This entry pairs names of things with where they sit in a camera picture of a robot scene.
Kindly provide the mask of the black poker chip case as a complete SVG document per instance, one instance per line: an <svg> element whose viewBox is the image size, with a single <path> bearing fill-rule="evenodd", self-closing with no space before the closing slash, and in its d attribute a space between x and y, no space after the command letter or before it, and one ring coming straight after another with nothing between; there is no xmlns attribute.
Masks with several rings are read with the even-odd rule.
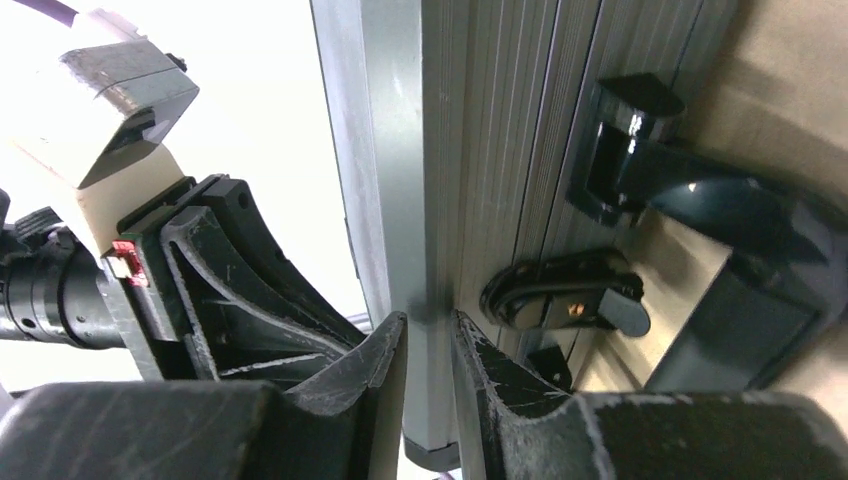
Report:
<svg viewBox="0 0 848 480"><path fill-rule="evenodd" d="M680 137L738 8L312 3L367 310L408 317L414 464L463 474L456 311L569 394L776 392L846 325L846 211Z"/></svg>

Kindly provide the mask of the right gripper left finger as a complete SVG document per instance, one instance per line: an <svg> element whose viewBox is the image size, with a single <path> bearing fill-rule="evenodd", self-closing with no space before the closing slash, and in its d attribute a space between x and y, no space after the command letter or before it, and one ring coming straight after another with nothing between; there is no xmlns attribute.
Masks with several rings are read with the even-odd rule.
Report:
<svg viewBox="0 0 848 480"><path fill-rule="evenodd" d="M59 383L1 422L5 479L392 479L407 319L288 390L263 381Z"/></svg>

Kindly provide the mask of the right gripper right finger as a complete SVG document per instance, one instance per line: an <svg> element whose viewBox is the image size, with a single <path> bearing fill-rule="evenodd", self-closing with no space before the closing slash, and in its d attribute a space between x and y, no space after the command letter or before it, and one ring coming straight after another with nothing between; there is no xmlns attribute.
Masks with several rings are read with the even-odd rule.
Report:
<svg viewBox="0 0 848 480"><path fill-rule="evenodd" d="M847 442L795 394L569 394L452 315L468 479L843 479Z"/></svg>

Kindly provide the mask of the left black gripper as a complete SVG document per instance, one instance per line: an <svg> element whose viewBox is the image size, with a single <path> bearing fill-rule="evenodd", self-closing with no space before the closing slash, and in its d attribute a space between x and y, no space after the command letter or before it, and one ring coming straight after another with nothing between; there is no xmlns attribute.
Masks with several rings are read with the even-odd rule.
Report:
<svg viewBox="0 0 848 480"><path fill-rule="evenodd" d="M288 389L365 338L284 255L244 180L186 177L117 227L128 251L98 255L49 207L3 221L2 339L124 348L145 380Z"/></svg>

